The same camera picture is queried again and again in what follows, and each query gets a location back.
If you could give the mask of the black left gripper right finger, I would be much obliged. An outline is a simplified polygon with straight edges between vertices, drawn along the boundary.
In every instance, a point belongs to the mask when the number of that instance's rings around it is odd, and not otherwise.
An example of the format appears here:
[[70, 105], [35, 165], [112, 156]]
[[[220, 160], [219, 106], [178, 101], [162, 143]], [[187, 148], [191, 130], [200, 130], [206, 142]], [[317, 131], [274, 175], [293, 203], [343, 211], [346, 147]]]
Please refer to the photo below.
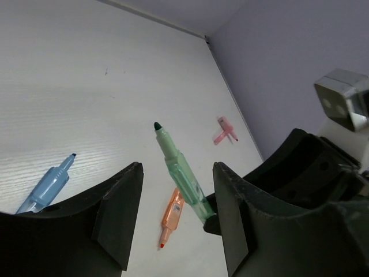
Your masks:
[[229, 276], [367, 276], [368, 201], [307, 210], [213, 166]]

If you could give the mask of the green highlighter pen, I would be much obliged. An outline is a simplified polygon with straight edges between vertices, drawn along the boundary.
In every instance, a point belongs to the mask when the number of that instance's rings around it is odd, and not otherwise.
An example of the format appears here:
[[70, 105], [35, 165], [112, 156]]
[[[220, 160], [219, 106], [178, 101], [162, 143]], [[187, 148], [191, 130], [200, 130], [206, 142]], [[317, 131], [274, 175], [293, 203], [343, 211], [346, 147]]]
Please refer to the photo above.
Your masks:
[[185, 202], [193, 209], [202, 223], [215, 215], [207, 201], [185, 156], [177, 149], [170, 134], [158, 123], [154, 123], [156, 140], [163, 152], [168, 172]]

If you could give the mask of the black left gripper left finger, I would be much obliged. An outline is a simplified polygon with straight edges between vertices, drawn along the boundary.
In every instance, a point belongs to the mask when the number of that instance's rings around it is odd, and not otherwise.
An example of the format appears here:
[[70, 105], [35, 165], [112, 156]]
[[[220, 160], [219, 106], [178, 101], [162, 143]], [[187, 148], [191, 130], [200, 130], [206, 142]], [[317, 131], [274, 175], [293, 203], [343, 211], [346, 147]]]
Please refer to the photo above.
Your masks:
[[144, 179], [134, 162], [38, 213], [1, 214], [2, 276], [121, 276]]

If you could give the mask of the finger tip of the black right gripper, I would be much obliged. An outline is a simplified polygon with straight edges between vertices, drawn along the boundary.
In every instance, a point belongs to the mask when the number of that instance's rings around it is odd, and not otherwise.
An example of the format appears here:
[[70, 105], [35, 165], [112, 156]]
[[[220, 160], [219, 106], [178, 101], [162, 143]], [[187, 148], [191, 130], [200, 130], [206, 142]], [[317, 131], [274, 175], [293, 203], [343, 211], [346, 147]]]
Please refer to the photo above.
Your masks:
[[[286, 203], [312, 210], [360, 200], [359, 168], [355, 158], [327, 138], [294, 129], [271, 157], [240, 177]], [[216, 213], [204, 230], [221, 235], [215, 192], [210, 203]]]

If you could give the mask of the blue highlighter pen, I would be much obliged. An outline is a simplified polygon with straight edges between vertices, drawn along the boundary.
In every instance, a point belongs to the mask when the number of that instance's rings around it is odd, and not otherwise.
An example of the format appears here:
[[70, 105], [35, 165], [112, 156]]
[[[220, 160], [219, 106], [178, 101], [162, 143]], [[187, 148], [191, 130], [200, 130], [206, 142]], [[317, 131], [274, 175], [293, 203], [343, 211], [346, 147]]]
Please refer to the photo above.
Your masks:
[[50, 167], [21, 204], [16, 214], [37, 213], [48, 207], [69, 181], [68, 170], [74, 163], [76, 155], [73, 153], [59, 166]]

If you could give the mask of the orange highlighter pen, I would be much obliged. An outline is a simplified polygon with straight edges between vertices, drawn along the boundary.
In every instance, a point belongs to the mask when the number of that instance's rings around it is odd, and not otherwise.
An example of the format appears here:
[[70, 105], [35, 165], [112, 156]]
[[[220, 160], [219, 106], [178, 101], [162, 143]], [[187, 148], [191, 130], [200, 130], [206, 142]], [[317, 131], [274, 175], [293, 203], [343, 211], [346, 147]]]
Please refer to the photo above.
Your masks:
[[159, 239], [160, 249], [165, 247], [170, 235], [177, 229], [184, 203], [185, 200], [179, 189], [175, 188], [161, 221], [162, 232]]

